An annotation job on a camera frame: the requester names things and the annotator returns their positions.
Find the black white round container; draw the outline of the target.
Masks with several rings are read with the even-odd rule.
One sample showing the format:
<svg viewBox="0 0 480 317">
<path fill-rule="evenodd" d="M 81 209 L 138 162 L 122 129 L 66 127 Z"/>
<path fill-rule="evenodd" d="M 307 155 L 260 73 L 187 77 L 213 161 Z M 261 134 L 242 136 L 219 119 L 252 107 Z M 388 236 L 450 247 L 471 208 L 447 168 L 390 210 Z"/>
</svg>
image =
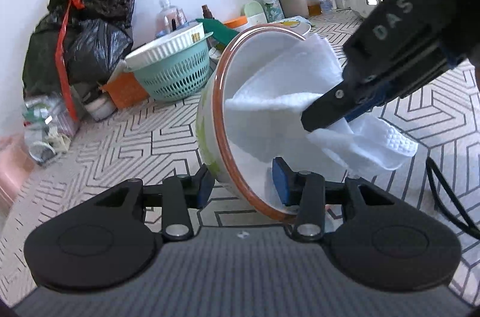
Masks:
<svg viewBox="0 0 480 317">
<path fill-rule="evenodd" d="M 88 114 L 96 121 L 102 121 L 112 115 L 117 107 L 113 103 L 111 96 L 106 92 L 98 94 L 89 94 L 84 100 L 83 105 Z"/>
</svg>

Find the yellow cartoon oval plate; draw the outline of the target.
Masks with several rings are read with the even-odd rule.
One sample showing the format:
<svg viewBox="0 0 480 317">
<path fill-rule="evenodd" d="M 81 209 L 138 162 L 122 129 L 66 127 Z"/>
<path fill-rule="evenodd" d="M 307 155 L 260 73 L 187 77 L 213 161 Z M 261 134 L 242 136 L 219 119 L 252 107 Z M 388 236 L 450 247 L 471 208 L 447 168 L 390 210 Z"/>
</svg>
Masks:
<svg viewBox="0 0 480 317">
<path fill-rule="evenodd" d="M 303 37 L 309 34 L 310 30 L 312 29 L 312 24 L 310 23 L 310 21 L 301 16 L 284 18 L 277 21 L 277 23 L 281 24 L 282 26 L 288 27 L 289 29 L 293 30 L 297 34 L 302 35 Z"/>
</svg>

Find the white paper towel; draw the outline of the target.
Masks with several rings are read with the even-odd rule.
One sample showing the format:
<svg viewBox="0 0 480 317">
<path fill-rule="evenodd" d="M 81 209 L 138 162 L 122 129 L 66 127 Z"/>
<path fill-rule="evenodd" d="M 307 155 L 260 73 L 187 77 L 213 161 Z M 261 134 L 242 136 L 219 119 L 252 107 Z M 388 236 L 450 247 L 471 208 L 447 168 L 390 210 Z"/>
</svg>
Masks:
<svg viewBox="0 0 480 317">
<path fill-rule="evenodd" d="M 250 131 L 275 155 L 304 168 L 329 166 L 371 177 L 397 170 L 418 145 L 366 112 L 340 116 L 341 66 L 328 40 L 314 34 L 259 69 L 224 102 L 226 112 L 247 118 Z"/>
</svg>

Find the green sponge cloth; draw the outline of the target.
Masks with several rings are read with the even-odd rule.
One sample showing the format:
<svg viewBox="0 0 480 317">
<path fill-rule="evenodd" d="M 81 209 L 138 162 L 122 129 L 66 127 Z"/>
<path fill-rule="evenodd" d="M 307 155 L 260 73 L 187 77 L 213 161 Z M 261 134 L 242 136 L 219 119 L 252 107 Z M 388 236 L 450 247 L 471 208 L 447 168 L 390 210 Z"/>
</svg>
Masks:
<svg viewBox="0 0 480 317">
<path fill-rule="evenodd" d="M 227 46 L 239 34 L 238 31 L 228 28 L 214 18 L 197 18 L 196 21 L 202 23 L 204 31 L 206 33 L 211 32 L 211 37 L 224 46 Z"/>
</svg>

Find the black garbage bag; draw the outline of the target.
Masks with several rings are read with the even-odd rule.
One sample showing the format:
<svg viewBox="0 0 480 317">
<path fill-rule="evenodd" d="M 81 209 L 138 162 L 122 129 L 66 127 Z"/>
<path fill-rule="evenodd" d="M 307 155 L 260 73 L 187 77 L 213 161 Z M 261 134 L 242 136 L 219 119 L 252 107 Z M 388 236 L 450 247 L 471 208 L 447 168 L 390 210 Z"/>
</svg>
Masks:
<svg viewBox="0 0 480 317">
<path fill-rule="evenodd" d="M 57 46 L 69 84 L 104 84 L 132 50 L 135 0 L 49 0 L 32 32 L 23 68 L 24 94 L 60 92 Z"/>
</svg>

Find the clear bag of packets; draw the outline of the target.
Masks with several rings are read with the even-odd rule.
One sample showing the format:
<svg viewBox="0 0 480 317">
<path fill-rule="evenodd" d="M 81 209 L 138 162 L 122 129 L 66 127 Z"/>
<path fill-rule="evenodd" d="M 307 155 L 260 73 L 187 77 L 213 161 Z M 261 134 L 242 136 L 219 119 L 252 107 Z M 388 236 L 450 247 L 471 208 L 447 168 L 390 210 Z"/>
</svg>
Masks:
<svg viewBox="0 0 480 317">
<path fill-rule="evenodd" d="M 74 121 L 58 94 L 24 100 L 24 142 L 32 160 L 41 165 L 68 152 L 79 121 Z"/>
</svg>

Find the pink backpack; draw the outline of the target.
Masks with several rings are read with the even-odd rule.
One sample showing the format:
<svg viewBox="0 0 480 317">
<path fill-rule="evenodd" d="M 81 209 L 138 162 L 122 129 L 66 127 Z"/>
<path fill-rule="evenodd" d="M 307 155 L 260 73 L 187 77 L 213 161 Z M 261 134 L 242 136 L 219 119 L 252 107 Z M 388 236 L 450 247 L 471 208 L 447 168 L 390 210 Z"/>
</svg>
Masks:
<svg viewBox="0 0 480 317">
<path fill-rule="evenodd" d="M 20 194 L 22 185 L 35 167 L 23 135 L 1 138 L 0 188 L 1 213 L 7 214 Z"/>
</svg>

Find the white ribbed baking dish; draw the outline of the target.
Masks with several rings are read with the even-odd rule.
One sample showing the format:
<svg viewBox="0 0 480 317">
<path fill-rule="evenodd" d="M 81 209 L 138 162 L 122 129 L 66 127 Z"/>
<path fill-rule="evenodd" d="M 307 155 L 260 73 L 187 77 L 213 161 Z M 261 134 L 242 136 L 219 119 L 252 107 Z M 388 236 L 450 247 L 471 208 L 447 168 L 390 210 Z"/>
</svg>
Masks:
<svg viewBox="0 0 480 317">
<path fill-rule="evenodd" d="M 192 46 L 205 36 L 203 24 L 192 22 L 170 34 L 146 43 L 124 59 L 129 71 L 139 70 Z"/>
</svg>

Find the white bowl brown rim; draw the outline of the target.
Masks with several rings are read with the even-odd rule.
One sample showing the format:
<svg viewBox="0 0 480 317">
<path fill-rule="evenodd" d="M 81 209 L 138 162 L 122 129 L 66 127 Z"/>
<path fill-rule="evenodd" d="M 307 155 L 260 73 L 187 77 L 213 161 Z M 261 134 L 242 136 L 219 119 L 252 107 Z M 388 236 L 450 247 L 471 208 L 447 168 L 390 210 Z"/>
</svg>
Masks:
<svg viewBox="0 0 480 317">
<path fill-rule="evenodd" d="M 275 57 L 304 42 L 282 25 L 258 25 L 236 35 L 202 91 L 196 135 L 202 161 L 216 180 L 259 213 L 276 221 L 291 220 L 297 210 L 284 206 L 272 183 L 272 159 L 281 156 L 291 169 L 313 171 L 340 182 L 345 168 L 323 153 L 312 153 L 301 131 L 280 125 L 271 112 L 230 110 L 224 102 Z"/>
</svg>

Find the teal plastic colander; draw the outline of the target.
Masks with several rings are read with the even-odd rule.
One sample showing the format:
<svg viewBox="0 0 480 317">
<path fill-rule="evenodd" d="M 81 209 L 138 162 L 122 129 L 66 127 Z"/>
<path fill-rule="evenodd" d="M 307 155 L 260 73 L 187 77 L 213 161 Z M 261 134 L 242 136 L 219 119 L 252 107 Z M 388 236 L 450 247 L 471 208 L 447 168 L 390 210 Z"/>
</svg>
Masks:
<svg viewBox="0 0 480 317">
<path fill-rule="evenodd" d="M 139 69 L 126 69 L 148 95 L 161 102 L 174 102 L 192 96 L 210 76 L 208 32 L 191 46 Z"/>
</svg>

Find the brown dropper bottle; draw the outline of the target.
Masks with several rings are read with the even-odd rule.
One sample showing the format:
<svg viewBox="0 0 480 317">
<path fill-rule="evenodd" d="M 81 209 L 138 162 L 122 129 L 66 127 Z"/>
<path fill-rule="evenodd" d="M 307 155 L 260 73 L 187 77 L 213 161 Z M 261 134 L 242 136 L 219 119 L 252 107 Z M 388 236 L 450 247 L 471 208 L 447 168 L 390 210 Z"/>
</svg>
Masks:
<svg viewBox="0 0 480 317">
<path fill-rule="evenodd" d="M 212 12 L 210 11 L 210 9 L 208 8 L 208 6 L 206 4 L 204 4 L 202 6 L 202 15 L 205 19 L 213 19 L 213 15 L 212 15 Z"/>
</svg>

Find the pale green lid tub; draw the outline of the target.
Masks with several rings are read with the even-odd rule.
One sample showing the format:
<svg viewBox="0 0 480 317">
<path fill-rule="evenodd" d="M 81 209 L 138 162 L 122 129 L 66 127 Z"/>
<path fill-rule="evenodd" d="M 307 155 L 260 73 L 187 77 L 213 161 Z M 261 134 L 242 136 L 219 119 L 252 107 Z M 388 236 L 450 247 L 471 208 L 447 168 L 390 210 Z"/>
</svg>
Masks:
<svg viewBox="0 0 480 317">
<path fill-rule="evenodd" d="M 247 18 L 247 24 L 249 26 L 266 24 L 268 22 L 262 5 L 257 1 L 250 1 L 244 4 L 242 13 Z"/>
</svg>

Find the orange lid jar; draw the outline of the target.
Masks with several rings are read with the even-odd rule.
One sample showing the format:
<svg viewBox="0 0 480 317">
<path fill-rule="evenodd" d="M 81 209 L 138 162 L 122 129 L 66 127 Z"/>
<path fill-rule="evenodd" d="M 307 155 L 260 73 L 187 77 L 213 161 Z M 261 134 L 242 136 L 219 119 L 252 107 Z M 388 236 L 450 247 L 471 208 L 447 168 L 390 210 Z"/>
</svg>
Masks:
<svg viewBox="0 0 480 317">
<path fill-rule="evenodd" d="M 249 22 L 246 16 L 239 16 L 224 22 L 224 25 L 229 29 L 242 32 L 249 28 Z"/>
</svg>

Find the pink dome jar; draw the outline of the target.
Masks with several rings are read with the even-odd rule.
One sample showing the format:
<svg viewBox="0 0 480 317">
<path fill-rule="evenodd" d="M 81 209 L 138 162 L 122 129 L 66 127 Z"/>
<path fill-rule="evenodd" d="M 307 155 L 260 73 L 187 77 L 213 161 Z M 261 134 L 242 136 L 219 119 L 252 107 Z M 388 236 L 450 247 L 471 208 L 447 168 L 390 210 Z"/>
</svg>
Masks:
<svg viewBox="0 0 480 317">
<path fill-rule="evenodd" d="M 188 21 L 182 9 L 171 4 L 170 0 L 160 0 L 160 12 L 156 17 L 155 37 L 157 39 L 182 29 L 187 24 Z"/>
</svg>

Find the orange box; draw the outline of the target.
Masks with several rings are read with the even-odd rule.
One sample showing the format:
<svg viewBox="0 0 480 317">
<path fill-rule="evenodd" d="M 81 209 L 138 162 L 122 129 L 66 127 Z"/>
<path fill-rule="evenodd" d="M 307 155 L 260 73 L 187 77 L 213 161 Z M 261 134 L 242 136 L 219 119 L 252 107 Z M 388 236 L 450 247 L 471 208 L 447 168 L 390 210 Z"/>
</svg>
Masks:
<svg viewBox="0 0 480 317">
<path fill-rule="evenodd" d="M 122 73 L 116 79 L 102 86 L 101 89 L 108 93 L 118 109 L 132 107 L 149 98 L 149 94 L 133 73 Z"/>
</svg>

